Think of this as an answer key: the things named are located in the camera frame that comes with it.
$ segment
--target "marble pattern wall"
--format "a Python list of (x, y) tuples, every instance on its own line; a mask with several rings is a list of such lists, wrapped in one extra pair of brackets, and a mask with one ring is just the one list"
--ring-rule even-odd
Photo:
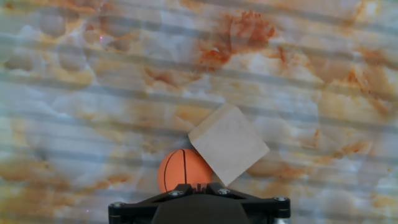
[(0, 0), (0, 219), (107, 223), (225, 102), (271, 152), (231, 184), (294, 223), (397, 223), (398, 2)]

